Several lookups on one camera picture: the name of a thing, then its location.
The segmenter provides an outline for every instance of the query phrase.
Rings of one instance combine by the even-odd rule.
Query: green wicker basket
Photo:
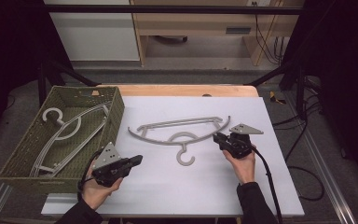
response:
[[[88,113],[81,118],[78,131],[67,139],[55,141],[43,159],[43,166],[54,167],[87,139],[105,119],[103,129],[54,177],[30,177],[30,172],[40,151],[48,140],[60,129],[58,113],[49,112],[47,121],[42,120],[45,110],[56,107],[62,112],[62,121],[67,122],[96,105],[108,104],[108,116],[103,110]],[[124,113],[124,103],[118,87],[53,87],[33,123],[22,137],[13,154],[0,172],[0,180],[13,188],[33,193],[75,193],[76,183],[83,175],[87,163],[94,153],[109,142],[115,143]],[[71,123],[59,135],[71,135],[77,122]]]

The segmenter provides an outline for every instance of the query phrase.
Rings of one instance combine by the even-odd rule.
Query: black curtain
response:
[[[313,0],[307,3],[311,7],[328,6]],[[326,116],[343,153],[358,163],[358,1],[337,0],[321,24],[319,19],[300,16],[284,60],[292,59],[309,30],[318,25],[317,35],[301,55],[300,65],[305,75],[320,78]],[[296,74],[285,74],[282,81],[293,84]]]
[[[43,5],[43,0],[32,0]],[[48,13],[23,9],[24,1],[0,0],[0,118],[13,89],[36,80],[47,59],[72,68]],[[64,84],[57,71],[49,71],[54,84]]]

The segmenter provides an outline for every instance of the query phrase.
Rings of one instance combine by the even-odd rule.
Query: black cable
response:
[[[287,155],[284,157],[284,162],[287,163],[287,160],[289,160],[290,155],[292,154],[293,150],[295,150],[297,143],[300,141],[301,136],[304,134],[305,130],[307,129],[308,126],[308,121],[305,120],[305,126],[303,128],[303,130],[301,131],[301,134],[298,136],[298,138],[296,139],[296,141],[293,143],[292,148],[290,148],[289,152],[287,153]]]
[[[275,41],[274,41],[274,56],[275,59],[278,61],[278,64],[281,65],[282,64],[282,58],[283,58],[283,44],[284,44],[284,36],[281,36],[281,46],[280,46],[280,51],[279,53],[277,52],[277,48],[278,48],[278,40],[279,37],[275,37]]]
[[[8,105],[8,106],[6,107],[6,109],[5,109],[5,110],[7,110],[7,109],[11,108],[11,107],[14,105],[14,103],[16,102],[16,97],[15,97],[14,95],[9,95],[8,97],[13,98],[13,101],[11,102],[11,104],[10,104],[10,105]]]
[[[309,108],[307,108],[305,111],[309,111],[311,110],[312,108],[314,108],[316,105],[319,105],[320,103],[315,103],[313,105],[311,105]],[[277,123],[273,123],[272,126],[275,127],[275,126],[279,126],[279,125],[282,125],[282,124],[285,124],[285,123],[288,123],[288,122],[291,122],[295,119],[298,119],[299,118],[299,115],[295,115],[294,117],[290,118],[290,119],[286,119],[286,120],[283,120],[283,121],[280,121],[280,122],[277,122]]]
[[[258,32],[260,32],[261,38],[262,38],[263,41],[264,41],[264,45],[266,46],[266,49],[267,49],[267,51],[268,51],[269,56],[267,55],[266,51],[264,50],[263,46],[260,44],[260,41],[258,40],[258,36],[257,36],[257,33],[258,33]],[[257,19],[257,15],[256,15],[256,14],[255,14],[255,40],[257,41],[258,46],[260,46],[260,48],[263,50],[263,52],[264,52],[264,54],[266,55],[268,61],[269,61],[270,63],[273,63],[273,64],[278,64],[278,63],[276,62],[276,59],[274,59],[274,57],[272,56],[271,52],[269,51],[269,46],[267,45],[267,42],[266,42],[266,40],[264,39],[263,34],[261,34],[261,31],[260,31],[260,29],[259,29],[259,27],[258,27],[258,19]]]
[[[253,148],[253,151],[255,152],[255,154],[257,154],[258,157],[260,157],[261,161],[264,163],[264,167],[266,167],[266,176],[268,177],[268,182],[269,182],[269,187],[271,189],[272,199],[274,200],[275,208],[277,210],[278,222],[280,224],[282,224],[283,222],[282,222],[281,208],[280,208],[279,203],[278,203],[278,197],[277,197],[277,194],[275,192],[274,182],[272,180],[271,171],[269,170],[269,165],[267,164],[267,162],[264,159],[264,157],[260,154],[260,152],[255,147]]]
[[[274,130],[275,130],[275,131],[291,130],[291,129],[294,129],[294,128],[298,127],[298,126],[302,126],[304,123],[305,123],[305,122],[302,122],[302,123],[300,123],[300,124],[297,124],[297,125],[292,126],[292,127],[289,127],[289,128],[280,128],[280,129],[274,129]]]
[[[89,171],[89,168],[91,166],[91,163],[94,161],[94,159],[101,155],[101,153],[103,152],[103,148],[101,148],[100,150],[97,150],[95,151],[92,155],[91,155],[91,158],[89,158],[89,162],[87,163],[87,166],[86,166],[86,169],[84,170],[83,172],[83,175],[81,176],[81,179],[77,182],[77,201],[80,202],[81,200],[83,200],[83,197],[81,196],[81,193],[83,191],[83,186],[84,184],[93,179],[93,178],[90,178],[90,179],[85,179],[86,178],[86,175],[87,175],[87,172]]]
[[[311,171],[309,171],[307,169],[304,169],[304,168],[301,168],[301,167],[298,167],[298,166],[287,166],[287,168],[301,170],[301,171],[304,171],[304,172],[312,175],[313,177],[315,177],[315,179],[318,181],[319,185],[321,186],[321,194],[318,197],[316,197],[316,198],[307,198],[307,197],[304,197],[304,196],[300,195],[300,196],[298,196],[300,199],[304,199],[304,200],[311,201],[311,202],[316,202],[316,201],[319,201],[319,200],[322,199],[322,197],[324,196],[324,192],[325,192],[324,183],[322,183],[322,180],[316,174],[314,174],[313,172],[311,172]]]

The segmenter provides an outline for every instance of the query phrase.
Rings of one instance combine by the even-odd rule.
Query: wire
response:
[[[90,166],[91,166],[91,163],[94,161],[94,159],[95,159],[97,156],[101,155],[102,152],[103,152],[103,148],[101,148],[100,150],[95,151],[95,152],[91,155],[91,158],[89,158],[89,162],[87,163],[86,169],[84,170],[81,179],[77,182],[77,200],[78,200],[79,202],[83,200],[81,193],[82,193],[82,191],[83,191],[83,186],[84,186],[84,184],[85,184],[87,181],[90,181],[91,179],[93,179],[93,178],[86,179],[86,175],[87,175],[87,172],[89,171],[89,168],[90,168]]]
[[[269,170],[269,165],[267,164],[266,160],[264,159],[264,157],[260,154],[260,152],[254,147],[253,151],[255,152],[255,154],[257,154],[258,157],[260,157],[261,161],[264,164],[264,167],[266,168],[266,176],[268,177],[268,182],[269,182],[269,187],[271,189],[271,194],[272,194],[272,199],[274,200],[275,203],[275,208],[277,210],[277,216],[278,216],[278,222],[280,224],[282,224],[282,213],[281,213],[281,208],[279,206],[278,203],[278,197],[274,188],[274,182],[272,180],[272,175],[271,175],[271,171]]]
[[[8,95],[8,96],[7,96],[7,98],[8,98],[8,97],[13,98],[13,101],[11,102],[11,104],[10,104],[10,105],[8,105],[8,106],[6,107],[6,109],[5,109],[5,110],[7,110],[7,109],[11,108],[11,107],[14,105],[14,103],[16,102],[16,97],[15,97],[14,95]]]
[[[304,199],[304,200],[312,201],[312,202],[316,202],[316,201],[319,201],[319,200],[322,199],[322,197],[324,196],[324,192],[325,192],[324,183],[322,183],[322,180],[316,174],[314,174],[313,172],[311,172],[311,171],[309,171],[307,169],[304,169],[304,168],[301,168],[301,167],[298,167],[298,166],[287,166],[287,168],[301,170],[301,171],[304,171],[304,172],[312,175],[313,177],[315,177],[315,179],[318,181],[319,185],[321,186],[321,194],[318,197],[316,197],[316,198],[307,198],[307,197],[304,197],[304,196],[300,195],[300,196],[298,196],[300,199]]]
[[[264,46],[266,47],[268,54],[267,54],[266,51],[264,50],[264,47],[261,45],[260,41],[258,40],[257,33],[260,33],[261,38],[263,39],[263,42],[264,42]],[[260,31],[260,29],[259,29],[259,27],[258,27],[257,14],[255,14],[255,40],[257,41],[258,46],[260,46],[260,48],[263,50],[263,52],[264,52],[264,54],[266,55],[268,61],[269,61],[270,63],[273,63],[273,64],[278,64],[278,63],[277,63],[277,60],[272,56],[271,52],[269,51],[269,46],[267,45],[267,42],[266,42],[266,40],[264,39],[264,36],[263,36],[263,34],[261,34],[261,31]]]

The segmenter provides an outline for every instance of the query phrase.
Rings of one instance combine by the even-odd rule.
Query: sleeve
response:
[[[237,194],[243,211],[243,223],[273,224],[278,223],[266,204],[263,193],[257,183],[251,182],[237,186]]]
[[[75,204],[56,224],[100,224],[103,218],[83,200]]]

